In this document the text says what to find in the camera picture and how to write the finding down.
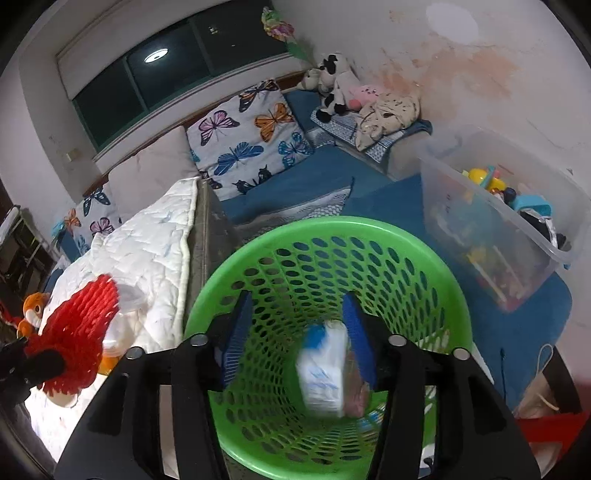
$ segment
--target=blue mattress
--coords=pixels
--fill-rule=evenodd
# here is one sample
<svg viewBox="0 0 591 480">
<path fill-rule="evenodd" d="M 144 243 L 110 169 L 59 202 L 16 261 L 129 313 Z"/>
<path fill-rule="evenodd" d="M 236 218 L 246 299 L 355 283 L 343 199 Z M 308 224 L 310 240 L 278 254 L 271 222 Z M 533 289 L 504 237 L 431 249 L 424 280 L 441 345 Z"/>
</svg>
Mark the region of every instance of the blue mattress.
<svg viewBox="0 0 591 480">
<path fill-rule="evenodd" d="M 553 274 L 517 311 L 506 314 L 468 273 L 428 237 L 423 225 L 420 176 L 392 182 L 337 147 L 319 148 L 309 158 L 252 189 L 247 195 L 223 202 L 233 223 L 243 223 L 261 213 L 306 202 L 353 184 L 343 215 L 363 216 L 417 236 L 449 265 L 468 303 L 474 341 L 491 370 L 495 387 L 515 408 L 535 376 L 538 351 L 555 344 L 569 318 L 569 289 Z M 501 375 L 504 351 L 505 382 Z"/>
</svg>

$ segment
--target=white package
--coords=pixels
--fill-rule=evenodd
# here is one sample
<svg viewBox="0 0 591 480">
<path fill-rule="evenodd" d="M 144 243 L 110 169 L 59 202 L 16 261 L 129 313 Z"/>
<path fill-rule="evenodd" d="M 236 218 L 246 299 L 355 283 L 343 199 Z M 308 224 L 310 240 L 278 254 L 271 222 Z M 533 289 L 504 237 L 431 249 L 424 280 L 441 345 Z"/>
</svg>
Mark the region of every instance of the white package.
<svg viewBox="0 0 591 480">
<path fill-rule="evenodd" d="M 296 369 L 304 403 L 310 410 L 344 415 L 348 342 L 347 327 L 338 320 L 309 327 Z"/>
</svg>

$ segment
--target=metal screw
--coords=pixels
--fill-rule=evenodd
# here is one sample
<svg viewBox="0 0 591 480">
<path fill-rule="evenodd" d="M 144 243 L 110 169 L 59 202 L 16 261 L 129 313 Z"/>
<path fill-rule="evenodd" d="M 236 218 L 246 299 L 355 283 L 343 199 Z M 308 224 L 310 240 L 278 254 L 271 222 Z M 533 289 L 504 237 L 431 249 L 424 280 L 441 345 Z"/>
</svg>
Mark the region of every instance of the metal screw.
<svg viewBox="0 0 591 480">
<path fill-rule="evenodd" d="M 404 338 L 402 335 L 390 335 L 390 337 L 388 338 L 388 342 L 390 342 L 390 345 L 394 345 L 394 346 L 404 346 L 406 345 L 406 338 Z"/>
<path fill-rule="evenodd" d="M 470 352 L 465 348 L 456 348 L 453 351 L 453 356 L 456 357 L 458 360 L 468 360 L 470 358 Z"/>
<path fill-rule="evenodd" d="M 191 345 L 193 346 L 203 346 L 207 344 L 208 341 L 209 339 L 204 333 L 198 333 L 197 335 L 193 335 L 191 337 Z"/>
<path fill-rule="evenodd" d="M 136 360 L 144 354 L 144 349 L 140 346 L 133 346 L 125 352 L 125 358 L 128 360 Z"/>
</svg>

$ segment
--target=orange butterfly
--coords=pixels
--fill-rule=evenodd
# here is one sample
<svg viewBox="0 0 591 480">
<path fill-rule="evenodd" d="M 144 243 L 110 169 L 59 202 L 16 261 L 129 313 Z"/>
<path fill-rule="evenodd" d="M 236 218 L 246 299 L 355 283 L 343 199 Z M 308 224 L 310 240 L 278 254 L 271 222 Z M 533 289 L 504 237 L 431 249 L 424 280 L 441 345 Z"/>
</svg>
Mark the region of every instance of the orange butterfly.
<svg viewBox="0 0 591 480">
<path fill-rule="evenodd" d="M 64 218 L 64 226 L 72 233 L 72 227 L 81 227 L 80 219 L 76 216 L 76 209 L 72 209 L 69 212 L 69 215 Z"/>
<path fill-rule="evenodd" d="M 294 118 L 287 112 L 288 110 L 286 104 L 276 103 L 275 113 L 271 113 L 269 110 L 269 115 L 257 115 L 255 118 L 255 125 L 257 128 L 261 129 L 261 138 L 265 142 L 270 142 L 277 125 L 288 124 L 295 121 Z"/>
</svg>

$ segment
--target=window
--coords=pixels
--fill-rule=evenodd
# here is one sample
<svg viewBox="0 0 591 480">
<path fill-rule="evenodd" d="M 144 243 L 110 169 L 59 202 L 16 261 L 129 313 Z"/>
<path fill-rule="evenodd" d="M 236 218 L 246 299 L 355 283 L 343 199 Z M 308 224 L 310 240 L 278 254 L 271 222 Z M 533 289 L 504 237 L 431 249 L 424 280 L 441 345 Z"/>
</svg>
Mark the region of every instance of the window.
<svg viewBox="0 0 591 480">
<path fill-rule="evenodd" d="M 97 150 L 181 93 L 255 61 L 285 53 L 267 36 L 269 0 L 233 0 L 156 33 L 115 60 L 74 98 Z"/>
</svg>

